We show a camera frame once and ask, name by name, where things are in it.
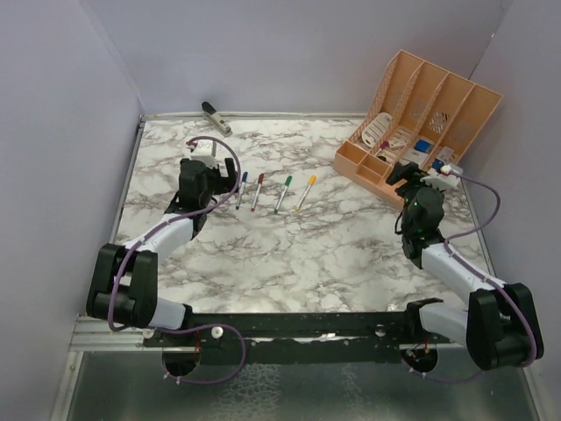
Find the white plastic part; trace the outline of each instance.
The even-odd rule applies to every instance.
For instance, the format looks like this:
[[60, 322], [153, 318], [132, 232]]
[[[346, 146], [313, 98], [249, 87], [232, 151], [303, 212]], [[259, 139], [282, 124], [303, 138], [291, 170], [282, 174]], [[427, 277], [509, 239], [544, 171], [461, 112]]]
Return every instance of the white plastic part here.
[[154, 330], [153, 329], [143, 329], [142, 331], [142, 337], [144, 339], [150, 339], [154, 336]]
[[[161, 222], [167, 222], [171, 218], [178, 217], [178, 214], [167, 213], [160, 220]], [[127, 241], [124, 246], [126, 248], [131, 248], [137, 241], [144, 240], [145, 234]], [[145, 244], [140, 246], [137, 250], [144, 251], [148, 250], [158, 254], [158, 263], [161, 263], [169, 257], [174, 250], [187, 244], [193, 238], [193, 221], [189, 218], [184, 218], [179, 221], [175, 221], [168, 226], [159, 230], [154, 234]]]
[[181, 327], [184, 317], [185, 307], [183, 304], [158, 297], [156, 311], [148, 325], [150, 327], [163, 327], [165, 329], [176, 330]]
[[223, 134], [225, 138], [231, 135], [231, 127], [224, 121], [222, 116], [217, 112], [213, 112], [209, 114], [208, 112], [204, 111], [202, 116], [212, 125], [214, 125], [219, 132]]
[[183, 149], [183, 154], [192, 161], [200, 161], [208, 168], [217, 167], [217, 144], [212, 140], [198, 140], [195, 148], [188, 146]]
[[429, 175], [423, 177], [421, 181], [425, 184], [439, 190], [453, 189], [459, 184], [459, 178], [455, 175], [448, 175], [452, 170], [458, 174], [462, 174], [464, 170], [454, 164], [447, 164], [440, 168], [443, 174], [438, 173], [434, 168], [429, 170]]
[[386, 112], [381, 112], [376, 118], [362, 131], [362, 141], [368, 147], [374, 147], [378, 140], [384, 135], [390, 123], [392, 116]]
[[419, 310], [421, 326], [427, 332], [442, 335], [465, 346], [467, 311], [446, 303], [426, 304]]
[[210, 330], [210, 336], [214, 339], [220, 339], [224, 335], [224, 329], [220, 326], [215, 326]]
[[[459, 255], [458, 251], [454, 247], [451, 246], [451, 250], [453, 253]], [[448, 285], [448, 287], [466, 304], [468, 304], [470, 294], [473, 291], [478, 289], [494, 289], [493, 286], [482, 282], [477, 276], [472, 274], [452, 256], [450, 256], [444, 248], [444, 243], [435, 244], [423, 249], [422, 262], [424, 270], [433, 274], [440, 281]], [[482, 269], [474, 266], [472, 263], [470, 264], [487, 279], [495, 281], [499, 285], [505, 284], [504, 281], [491, 276]]]

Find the screw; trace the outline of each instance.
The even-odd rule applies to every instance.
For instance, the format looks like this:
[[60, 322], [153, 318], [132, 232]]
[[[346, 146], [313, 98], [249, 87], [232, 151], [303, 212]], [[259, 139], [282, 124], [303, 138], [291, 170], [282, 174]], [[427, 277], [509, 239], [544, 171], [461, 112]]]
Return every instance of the screw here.
[[154, 330], [153, 329], [143, 329], [142, 337], [144, 339], [151, 339], [153, 336], [154, 336]]
[[214, 339], [220, 339], [222, 338], [222, 335], [224, 335], [224, 329], [220, 326], [215, 326], [210, 331], [210, 336]]
[[386, 336], [386, 329], [384, 329], [384, 325], [376, 325], [376, 336], [379, 338], [383, 338]]

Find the marker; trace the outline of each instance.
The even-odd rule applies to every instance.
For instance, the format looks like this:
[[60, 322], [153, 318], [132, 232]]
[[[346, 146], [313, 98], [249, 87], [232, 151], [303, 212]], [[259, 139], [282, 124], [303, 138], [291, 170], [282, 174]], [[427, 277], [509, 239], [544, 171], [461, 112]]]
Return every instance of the marker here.
[[281, 207], [281, 203], [284, 200], [284, 196], [287, 194], [288, 186], [290, 185], [291, 181], [292, 181], [292, 175], [289, 175], [287, 177], [287, 180], [284, 182], [284, 188], [282, 189], [282, 193], [280, 193], [279, 201], [277, 202], [277, 205], [274, 207], [274, 213], [279, 212], [279, 208]]
[[236, 210], [238, 210], [239, 205], [242, 204], [242, 195], [244, 194], [244, 190], [245, 190], [245, 182], [247, 182], [247, 171], [245, 171], [244, 175], [242, 175], [242, 183], [239, 186], [238, 204], [236, 204]]
[[304, 190], [304, 194], [302, 195], [302, 197], [300, 198], [300, 202], [298, 202], [298, 205], [296, 206], [296, 210], [299, 211], [300, 208], [302, 207], [302, 203], [304, 203], [304, 199], [306, 198], [306, 196], [309, 193], [309, 190], [312, 188], [312, 186], [314, 185], [314, 182], [316, 182], [316, 176], [312, 175], [309, 178], [309, 182], [308, 182], [308, 187]]
[[255, 211], [257, 207], [257, 198], [259, 197], [259, 192], [261, 191], [261, 184], [263, 184], [263, 174], [259, 174], [259, 179], [257, 180], [257, 191], [255, 192], [255, 197], [253, 198], [252, 212]]

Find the blue marker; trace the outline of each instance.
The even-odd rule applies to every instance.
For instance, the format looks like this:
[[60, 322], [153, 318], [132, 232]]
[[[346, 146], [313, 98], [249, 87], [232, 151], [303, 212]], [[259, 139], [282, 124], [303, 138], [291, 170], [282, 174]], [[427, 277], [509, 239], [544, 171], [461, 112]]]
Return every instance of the blue marker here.
[[245, 171], [244, 175], [242, 175], [242, 183], [239, 186], [238, 204], [236, 204], [236, 209], [239, 209], [239, 205], [242, 204], [242, 195], [244, 194], [245, 182], [247, 182], [247, 171]]

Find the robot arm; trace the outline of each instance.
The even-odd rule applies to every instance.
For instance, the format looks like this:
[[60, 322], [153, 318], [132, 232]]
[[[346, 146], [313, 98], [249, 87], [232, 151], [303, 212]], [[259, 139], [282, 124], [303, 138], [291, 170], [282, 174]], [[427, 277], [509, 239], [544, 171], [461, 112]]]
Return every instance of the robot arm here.
[[[427, 174], [415, 163], [397, 163], [387, 182], [394, 185], [403, 180], [396, 189], [404, 199], [397, 232], [402, 235], [403, 252], [416, 266], [444, 282], [468, 307], [464, 311], [436, 298], [408, 304], [413, 335], [420, 340], [429, 333], [445, 336], [465, 346], [483, 370], [522, 364], [531, 341], [536, 344], [536, 357], [541, 358], [543, 341], [529, 289], [476, 268], [447, 245], [438, 230], [444, 216], [442, 190], [455, 186], [459, 179], [434, 171]], [[505, 296], [514, 302], [533, 338]]]
[[98, 254], [90, 286], [86, 312], [106, 320], [110, 296], [117, 269], [125, 255], [135, 245], [134, 254], [126, 265], [129, 285], [119, 285], [113, 320], [126, 326], [179, 329], [192, 312], [190, 306], [158, 297], [158, 264], [179, 246], [187, 244], [204, 226], [206, 214], [193, 218], [178, 218], [192, 211], [205, 209], [214, 195], [235, 187], [237, 173], [232, 159], [225, 160], [227, 176], [220, 174], [216, 162], [216, 144], [199, 141], [194, 149], [185, 151], [181, 160], [179, 190], [164, 216], [153, 228], [122, 246], [107, 244]]

